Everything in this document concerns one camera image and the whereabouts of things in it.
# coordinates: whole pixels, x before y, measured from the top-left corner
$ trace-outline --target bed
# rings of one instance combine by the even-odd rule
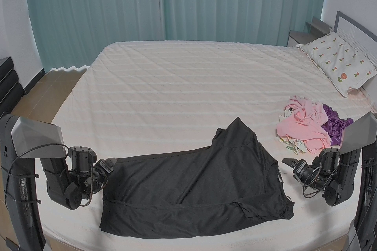
[[[339,28],[344,29],[340,21]],[[362,89],[343,98],[300,49],[198,41],[119,42],[107,46],[73,88],[53,123],[64,143],[91,147],[97,158],[197,149],[237,116],[281,162],[295,156],[276,139],[279,114],[291,95],[332,106],[341,118],[374,111]],[[301,158],[311,162],[315,155]],[[290,220],[187,239],[118,237],[99,228],[102,193],[70,211],[51,201],[36,161],[38,198],[46,234],[82,250],[311,250],[344,235],[356,213],[355,193],[335,207],[305,199],[292,170],[279,164],[284,191],[295,205]]]

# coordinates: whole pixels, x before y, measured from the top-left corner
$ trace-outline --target mattress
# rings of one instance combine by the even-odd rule
[[[343,98],[298,48],[225,42],[119,42],[107,46],[73,88],[53,123],[69,146],[87,146],[97,159],[198,149],[236,117],[281,162],[295,157],[276,139],[279,114],[291,95],[332,106],[341,118],[373,111],[360,90]],[[299,155],[310,164],[313,154]],[[348,230],[355,192],[329,207],[305,199],[292,169],[280,163],[284,191],[295,205],[290,220],[274,220],[219,236],[139,239],[101,232],[102,192],[70,211],[47,195],[36,162],[41,222],[46,234],[82,250],[310,250]]]

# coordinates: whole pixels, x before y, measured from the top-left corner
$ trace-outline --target pillow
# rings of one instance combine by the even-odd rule
[[[297,46],[322,69],[344,97],[349,90],[360,88],[377,74],[366,54],[352,48],[336,32]]]

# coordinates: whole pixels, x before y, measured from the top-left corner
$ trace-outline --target purple cloth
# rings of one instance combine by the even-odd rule
[[[331,145],[340,145],[343,130],[353,123],[353,119],[340,119],[338,112],[333,111],[332,107],[329,107],[328,105],[323,104],[323,108],[327,114],[328,122],[326,122],[322,128],[329,134],[331,138]]]

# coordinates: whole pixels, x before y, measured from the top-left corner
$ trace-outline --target floor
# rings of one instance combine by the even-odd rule
[[[34,86],[28,95],[20,100],[12,114],[50,123],[84,72],[85,70],[50,71]],[[4,204],[3,189],[0,173],[0,235],[3,238],[0,238],[0,251],[8,251],[4,238],[7,237],[15,243],[17,243],[17,238]],[[78,250],[54,239],[47,239],[50,241],[53,251]],[[340,251],[343,248],[344,241],[345,237],[341,237],[315,250]]]

